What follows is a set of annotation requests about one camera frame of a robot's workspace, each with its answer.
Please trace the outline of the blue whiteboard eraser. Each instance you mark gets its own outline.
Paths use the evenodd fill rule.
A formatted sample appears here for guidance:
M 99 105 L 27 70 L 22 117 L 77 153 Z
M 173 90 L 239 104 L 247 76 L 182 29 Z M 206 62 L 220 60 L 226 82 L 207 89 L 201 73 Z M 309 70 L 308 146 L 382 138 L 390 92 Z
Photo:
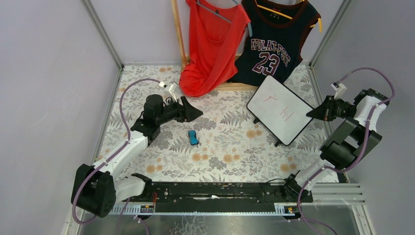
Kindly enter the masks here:
M 199 144 L 199 140 L 197 139 L 197 133 L 195 130 L 188 131 L 189 142 L 191 146 L 195 146 Z

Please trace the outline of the white whiteboard black frame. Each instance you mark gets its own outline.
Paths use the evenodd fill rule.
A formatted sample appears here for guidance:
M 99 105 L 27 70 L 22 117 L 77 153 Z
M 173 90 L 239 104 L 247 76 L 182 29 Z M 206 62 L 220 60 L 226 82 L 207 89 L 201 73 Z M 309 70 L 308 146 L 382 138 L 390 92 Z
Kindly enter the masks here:
M 305 100 L 268 75 L 247 103 L 255 123 L 262 123 L 276 138 L 276 145 L 290 145 L 313 120 Z

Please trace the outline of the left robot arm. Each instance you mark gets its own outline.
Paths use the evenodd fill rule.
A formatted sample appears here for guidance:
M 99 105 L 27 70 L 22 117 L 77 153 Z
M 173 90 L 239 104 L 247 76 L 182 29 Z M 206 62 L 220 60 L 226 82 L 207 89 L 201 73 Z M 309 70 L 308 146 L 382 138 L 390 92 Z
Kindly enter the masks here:
M 142 115 L 129 129 L 126 141 L 94 164 L 82 164 L 77 169 L 71 196 L 72 212 L 81 208 L 104 218 L 118 202 L 136 196 L 152 197 L 150 178 L 134 173 L 118 180 L 118 175 L 157 138 L 161 125 L 172 120 L 192 122 L 202 115 L 203 111 L 193 107 L 185 96 L 181 101 L 164 101 L 158 94 L 148 96 Z

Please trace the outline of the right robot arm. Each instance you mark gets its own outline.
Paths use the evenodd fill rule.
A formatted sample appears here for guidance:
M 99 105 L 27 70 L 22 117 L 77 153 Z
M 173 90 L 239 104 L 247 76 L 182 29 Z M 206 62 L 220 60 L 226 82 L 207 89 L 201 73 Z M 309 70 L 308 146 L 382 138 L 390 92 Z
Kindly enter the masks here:
M 304 198 L 326 175 L 345 172 L 357 165 L 381 141 L 376 123 L 389 103 L 388 97 L 368 89 L 362 90 L 353 103 L 328 95 L 321 105 L 308 112 L 307 117 L 323 121 L 342 118 L 343 122 L 322 144 L 319 158 L 285 179 L 282 197 L 287 201 Z

